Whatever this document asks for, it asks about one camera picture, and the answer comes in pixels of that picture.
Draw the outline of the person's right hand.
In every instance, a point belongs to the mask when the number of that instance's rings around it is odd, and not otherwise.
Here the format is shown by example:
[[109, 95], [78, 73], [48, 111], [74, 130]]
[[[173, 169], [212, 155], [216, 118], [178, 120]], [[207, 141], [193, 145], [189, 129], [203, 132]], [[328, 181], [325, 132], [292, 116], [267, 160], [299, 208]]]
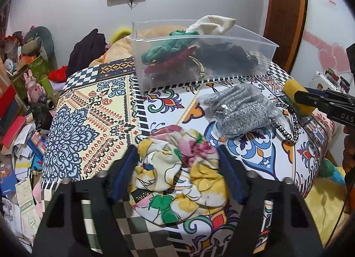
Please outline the person's right hand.
[[344, 151], [342, 166], [346, 173], [348, 173], [354, 167], [354, 155], [355, 155], [355, 132], [354, 128], [350, 126], [344, 127]]

